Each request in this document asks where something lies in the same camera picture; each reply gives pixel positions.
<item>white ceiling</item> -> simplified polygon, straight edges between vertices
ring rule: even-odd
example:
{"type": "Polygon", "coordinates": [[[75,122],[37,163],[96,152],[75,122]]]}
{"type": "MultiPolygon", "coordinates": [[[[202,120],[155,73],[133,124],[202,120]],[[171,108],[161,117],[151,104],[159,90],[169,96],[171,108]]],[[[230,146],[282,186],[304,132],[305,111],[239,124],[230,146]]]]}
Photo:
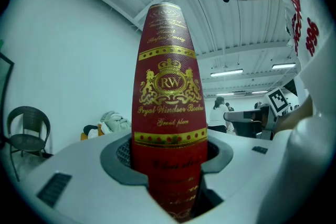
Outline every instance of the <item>white ceiling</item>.
{"type": "Polygon", "coordinates": [[[289,35],[281,0],[102,1],[140,30],[152,4],[171,2],[180,6],[191,32],[206,97],[237,91],[249,95],[252,91],[281,87],[297,74],[296,68],[272,70],[276,63],[298,63],[294,50],[286,46],[289,35]],[[233,69],[244,72],[210,76],[212,72],[233,69]]]}

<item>ponytail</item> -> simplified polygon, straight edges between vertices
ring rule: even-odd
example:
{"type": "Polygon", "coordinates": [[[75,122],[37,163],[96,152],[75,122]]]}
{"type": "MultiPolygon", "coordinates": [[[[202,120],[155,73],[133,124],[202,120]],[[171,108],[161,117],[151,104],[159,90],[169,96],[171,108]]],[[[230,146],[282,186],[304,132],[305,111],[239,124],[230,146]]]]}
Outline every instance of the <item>ponytail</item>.
{"type": "Polygon", "coordinates": [[[224,98],[218,96],[218,97],[216,98],[216,100],[215,100],[214,109],[219,108],[219,106],[220,106],[221,104],[223,104],[223,103],[224,103],[224,98]]]}

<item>gold crown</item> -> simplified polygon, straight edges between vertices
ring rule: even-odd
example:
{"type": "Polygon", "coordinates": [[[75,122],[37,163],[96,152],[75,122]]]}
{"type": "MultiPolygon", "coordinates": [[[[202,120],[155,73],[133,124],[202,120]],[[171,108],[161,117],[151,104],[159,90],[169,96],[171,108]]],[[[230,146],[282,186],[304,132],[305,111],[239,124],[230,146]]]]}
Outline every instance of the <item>gold crown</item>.
{"type": "Polygon", "coordinates": [[[172,59],[168,58],[167,61],[159,62],[157,67],[159,70],[164,70],[166,68],[180,69],[181,63],[179,61],[172,61],[172,59]]]}

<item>light fixture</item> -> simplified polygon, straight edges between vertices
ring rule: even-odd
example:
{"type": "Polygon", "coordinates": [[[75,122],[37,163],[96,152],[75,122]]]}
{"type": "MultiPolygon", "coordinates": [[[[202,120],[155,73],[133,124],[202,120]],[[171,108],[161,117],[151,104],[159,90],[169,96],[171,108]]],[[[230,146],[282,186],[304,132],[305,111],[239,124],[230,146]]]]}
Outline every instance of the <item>light fixture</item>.
{"type": "Polygon", "coordinates": [[[279,69],[279,68],[291,68],[294,67],[296,63],[281,63],[279,65],[273,65],[272,69],[279,69]]]}
{"type": "Polygon", "coordinates": [[[243,73],[243,69],[211,73],[211,77],[218,77],[218,76],[225,76],[225,75],[232,75],[232,74],[239,74],[239,73],[243,73]]]}
{"type": "Polygon", "coordinates": [[[234,93],[233,92],[231,92],[231,93],[219,93],[219,94],[216,94],[216,95],[234,95],[234,93]]]}
{"type": "Polygon", "coordinates": [[[268,91],[259,91],[259,92],[252,92],[252,94],[259,94],[259,93],[266,93],[268,91]]]}

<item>brown chair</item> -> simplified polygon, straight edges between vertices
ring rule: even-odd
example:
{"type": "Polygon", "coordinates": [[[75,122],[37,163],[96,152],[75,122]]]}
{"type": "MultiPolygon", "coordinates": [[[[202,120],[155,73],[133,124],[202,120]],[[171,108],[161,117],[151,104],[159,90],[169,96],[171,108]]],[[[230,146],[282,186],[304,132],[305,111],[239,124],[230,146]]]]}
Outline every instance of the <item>brown chair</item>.
{"type": "Polygon", "coordinates": [[[9,115],[7,119],[7,130],[9,135],[9,155],[10,161],[12,162],[12,166],[15,172],[16,179],[20,181],[17,171],[15,169],[15,165],[13,162],[12,154],[14,152],[21,151],[21,157],[23,157],[23,151],[25,152],[38,152],[40,157],[42,157],[41,150],[45,151],[45,146],[48,140],[48,136],[50,133],[50,122],[48,117],[41,111],[36,108],[32,108],[30,106],[20,106],[15,108],[9,115]],[[23,133],[22,134],[14,134],[11,135],[11,124],[14,118],[23,114],[23,133]],[[41,139],[41,127],[42,122],[46,125],[47,135],[44,140],[41,139]],[[38,132],[38,136],[25,134],[25,130],[31,130],[38,132]]]}

